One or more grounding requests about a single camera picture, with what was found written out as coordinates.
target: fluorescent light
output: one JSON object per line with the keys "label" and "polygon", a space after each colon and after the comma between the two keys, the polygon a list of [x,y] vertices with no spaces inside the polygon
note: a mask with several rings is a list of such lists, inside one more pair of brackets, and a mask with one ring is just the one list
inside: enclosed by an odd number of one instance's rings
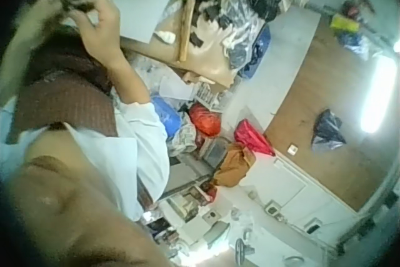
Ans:
{"label": "fluorescent light", "polygon": [[363,131],[375,133],[380,127],[396,82],[396,73],[397,67],[393,59],[386,56],[378,57],[372,85],[362,111]]}
{"label": "fluorescent light", "polygon": [[400,53],[400,40],[398,40],[396,43],[394,43],[393,50],[395,53]]}

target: pink bag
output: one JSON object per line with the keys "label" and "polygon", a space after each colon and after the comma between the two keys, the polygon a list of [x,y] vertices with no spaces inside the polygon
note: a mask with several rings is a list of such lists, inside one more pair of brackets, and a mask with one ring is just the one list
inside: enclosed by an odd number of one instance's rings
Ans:
{"label": "pink bag", "polygon": [[234,138],[236,142],[246,145],[249,149],[257,153],[265,153],[270,156],[275,156],[275,151],[271,142],[269,142],[265,136],[256,131],[247,119],[243,119],[239,122],[234,132]]}

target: red plastic bag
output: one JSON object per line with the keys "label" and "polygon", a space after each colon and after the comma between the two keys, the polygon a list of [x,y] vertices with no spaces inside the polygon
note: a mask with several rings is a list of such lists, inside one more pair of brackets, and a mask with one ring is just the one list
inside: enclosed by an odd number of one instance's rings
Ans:
{"label": "red plastic bag", "polygon": [[207,137],[215,137],[221,131],[220,115],[210,112],[199,103],[190,108],[189,117],[194,126]]}
{"label": "red plastic bag", "polygon": [[271,142],[256,131],[247,119],[243,119],[237,125],[234,132],[234,138],[236,142],[246,145],[249,149],[257,153],[265,153],[270,156],[275,156],[275,151]]}

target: shirt sleeve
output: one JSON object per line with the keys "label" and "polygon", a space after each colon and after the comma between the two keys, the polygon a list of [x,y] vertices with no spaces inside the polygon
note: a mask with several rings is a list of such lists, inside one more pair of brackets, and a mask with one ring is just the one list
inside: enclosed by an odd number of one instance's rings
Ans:
{"label": "shirt sleeve", "polygon": [[152,103],[118,104],[119,136],[136,138],[137,171],[152,200],[159,199],[169,177],[167,133]]}

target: brown knitted vest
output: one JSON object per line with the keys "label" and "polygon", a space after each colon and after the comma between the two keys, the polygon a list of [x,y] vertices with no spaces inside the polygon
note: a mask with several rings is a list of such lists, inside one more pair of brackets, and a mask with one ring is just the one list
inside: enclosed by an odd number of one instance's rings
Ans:
{"label": "brown knitted vest", "polygon": [[[25,130],[63,122],[118,136],[110,90],[106,70],[89,57],[80,39],[53,37],[32,55],[7,142],[16,143]],[[137,181],[137,199],[146,210],[153,200]]]}

